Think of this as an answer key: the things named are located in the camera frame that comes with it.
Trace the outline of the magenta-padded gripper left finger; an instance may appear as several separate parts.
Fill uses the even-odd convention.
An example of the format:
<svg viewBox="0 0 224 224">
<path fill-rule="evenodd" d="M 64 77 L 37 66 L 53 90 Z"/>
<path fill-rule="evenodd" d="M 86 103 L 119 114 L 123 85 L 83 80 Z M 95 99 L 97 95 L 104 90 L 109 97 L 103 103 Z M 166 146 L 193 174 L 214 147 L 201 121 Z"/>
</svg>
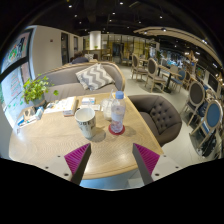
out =
<svg viewBox="0 0 224 224">
<path fill-rule="evenodd" d="M 43 169 L 68 180 L 76 185 L 82 181 L 82 177 L 91 155 L 91 144 L 85 144 L 66 155 L 57 155 L 48 161 Z"/>
</svg>

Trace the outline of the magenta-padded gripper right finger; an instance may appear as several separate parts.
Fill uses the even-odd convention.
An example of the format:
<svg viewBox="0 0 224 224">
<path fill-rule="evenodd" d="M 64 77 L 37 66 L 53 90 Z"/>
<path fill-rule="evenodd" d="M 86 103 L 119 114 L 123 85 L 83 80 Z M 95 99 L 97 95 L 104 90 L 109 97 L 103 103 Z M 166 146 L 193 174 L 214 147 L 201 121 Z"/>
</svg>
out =
<svg viewBox="0 0 224 224">
<path fill-rule="evenodd" d="M 132 153 L 145 185 L 181 169 L 181 166 L 167 155 L 158 155 L 136 143 L 133 144 Z"/>
</svg>

